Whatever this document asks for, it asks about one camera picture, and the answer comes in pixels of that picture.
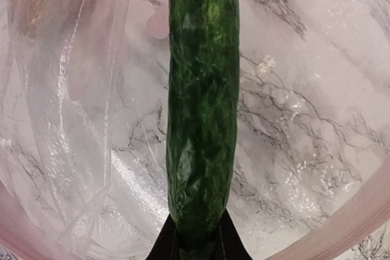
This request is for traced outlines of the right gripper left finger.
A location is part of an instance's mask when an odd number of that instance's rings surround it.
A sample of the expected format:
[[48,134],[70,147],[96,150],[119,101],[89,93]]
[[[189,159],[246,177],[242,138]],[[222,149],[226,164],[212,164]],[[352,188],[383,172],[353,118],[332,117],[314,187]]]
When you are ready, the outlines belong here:
[[146,260],[179,260],[179,239],[169,214]]

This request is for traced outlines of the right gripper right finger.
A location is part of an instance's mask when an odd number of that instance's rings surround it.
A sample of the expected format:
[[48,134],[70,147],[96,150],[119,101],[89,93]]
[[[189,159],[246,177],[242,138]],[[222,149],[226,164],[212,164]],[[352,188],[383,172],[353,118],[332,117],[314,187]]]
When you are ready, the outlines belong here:
[[251,256],[245,249],[227,210],[225,210],[222,214],[215,235],[216,242],[213,259],[252,260]]

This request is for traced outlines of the fake green cucumber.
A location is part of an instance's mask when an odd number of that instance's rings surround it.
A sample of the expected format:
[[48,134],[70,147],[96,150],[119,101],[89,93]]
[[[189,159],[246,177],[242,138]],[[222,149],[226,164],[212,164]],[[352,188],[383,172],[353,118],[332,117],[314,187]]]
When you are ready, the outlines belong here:
[[210,259],[233,174],[239,1],[169,0],[166,169],[181,259]]

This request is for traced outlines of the clear zip top bag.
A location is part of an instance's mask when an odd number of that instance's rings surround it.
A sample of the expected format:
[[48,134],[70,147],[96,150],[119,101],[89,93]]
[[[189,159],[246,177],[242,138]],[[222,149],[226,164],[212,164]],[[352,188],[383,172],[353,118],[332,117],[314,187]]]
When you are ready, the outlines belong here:
[[[1,0],[1,246],[144,259],[169,214],[168,0]],[[388,259],[389,0],[239,0],[228,209],[253,259]]]

